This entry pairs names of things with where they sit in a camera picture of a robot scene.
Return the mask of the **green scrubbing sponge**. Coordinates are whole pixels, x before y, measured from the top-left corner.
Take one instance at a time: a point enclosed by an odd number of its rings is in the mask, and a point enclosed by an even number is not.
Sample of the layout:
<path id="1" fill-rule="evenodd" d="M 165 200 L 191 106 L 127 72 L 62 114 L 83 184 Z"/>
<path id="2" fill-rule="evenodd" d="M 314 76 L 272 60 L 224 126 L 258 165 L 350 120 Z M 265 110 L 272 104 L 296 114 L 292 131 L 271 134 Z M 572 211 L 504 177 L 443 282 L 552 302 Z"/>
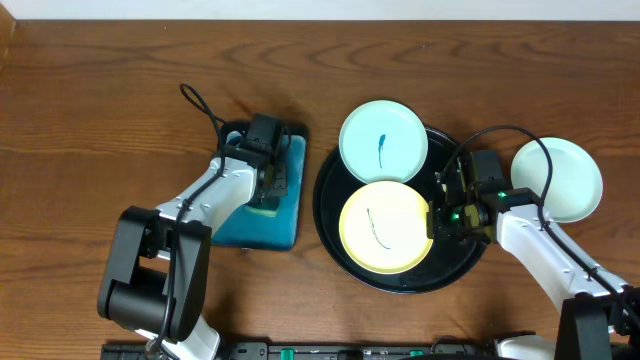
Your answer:
<path id="1" fill-rule="evenodd" d="M 258 202 L 248 204 L 246 206 L 247 211 L 264 217 L 276 217 L 280 200 L 278 197 L 270 197 L 261 199 Z"/>

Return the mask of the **black rectangular water tray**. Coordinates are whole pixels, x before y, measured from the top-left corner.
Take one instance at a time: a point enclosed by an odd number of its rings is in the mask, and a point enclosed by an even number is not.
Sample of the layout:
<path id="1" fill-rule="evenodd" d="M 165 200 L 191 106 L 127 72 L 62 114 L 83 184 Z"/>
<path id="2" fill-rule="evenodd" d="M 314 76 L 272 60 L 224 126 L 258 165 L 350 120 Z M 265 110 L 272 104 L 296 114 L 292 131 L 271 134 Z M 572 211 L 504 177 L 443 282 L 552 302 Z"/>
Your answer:
<path id="1" fill-rule="evenodd" d="M 264 217 L 237 208 L 212 237 L 214 246 L 289 251 L 296 243 L 299 209 L 307 156 L 308 129 L 302 124 L 289 125 L 292 144 L 288 136 L 282 139 L 282 160 L 287 165 L 288 195 L 279 198 L 276 217 Z"/>

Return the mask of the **yellow plate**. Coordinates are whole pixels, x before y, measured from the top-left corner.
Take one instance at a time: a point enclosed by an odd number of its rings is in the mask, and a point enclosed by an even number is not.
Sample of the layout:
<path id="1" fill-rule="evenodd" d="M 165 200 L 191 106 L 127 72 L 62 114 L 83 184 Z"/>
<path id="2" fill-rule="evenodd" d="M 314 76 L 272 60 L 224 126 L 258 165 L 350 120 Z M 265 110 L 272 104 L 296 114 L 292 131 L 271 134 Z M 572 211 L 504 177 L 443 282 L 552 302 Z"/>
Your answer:
<path id="1" fill-rule="evenodd" d="M 365 270 L 381 275 L 406 272 L 433 246 L 433 236 L 427 233 L 429 214 L 427 201 L 405 184 L 378 181 L 365 185 L 341 210 L 341 245 Z"/>

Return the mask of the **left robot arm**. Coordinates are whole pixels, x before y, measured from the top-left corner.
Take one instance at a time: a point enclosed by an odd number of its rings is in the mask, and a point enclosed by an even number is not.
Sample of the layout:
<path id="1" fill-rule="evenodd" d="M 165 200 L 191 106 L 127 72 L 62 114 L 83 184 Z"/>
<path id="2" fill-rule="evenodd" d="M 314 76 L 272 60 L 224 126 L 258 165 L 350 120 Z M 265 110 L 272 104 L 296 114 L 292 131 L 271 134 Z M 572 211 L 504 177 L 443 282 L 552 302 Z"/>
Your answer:
<path id="1" fill-rule="evenodd" d="M 289 251 L 296 242 L 307 144 L 231 145 L 173 199 L 118 220 L 101 283 L 101 317 L 147 338 L 146 352 L 212 359 L 219 333 L 201 312 L 212 246 Z"/>

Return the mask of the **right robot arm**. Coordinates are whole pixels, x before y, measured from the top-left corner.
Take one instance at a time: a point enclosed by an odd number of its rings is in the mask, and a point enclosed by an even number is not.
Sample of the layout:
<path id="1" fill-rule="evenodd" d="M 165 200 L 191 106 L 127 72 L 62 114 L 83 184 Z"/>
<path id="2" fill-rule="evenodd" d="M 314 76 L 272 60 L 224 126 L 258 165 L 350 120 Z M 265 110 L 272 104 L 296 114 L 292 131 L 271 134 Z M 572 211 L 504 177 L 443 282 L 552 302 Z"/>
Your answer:
<path id="1" fill-rule="evenodd" d="M 510 335 L 498 359 L 637 359 L 639 290 L 589 256 L 552 218 L 542 195 L 496 176 L 441 171 L 443 204 L 429 221 L 439 235 L 494 242 L 514 256 L 560 312 L 555 340 Z"/>

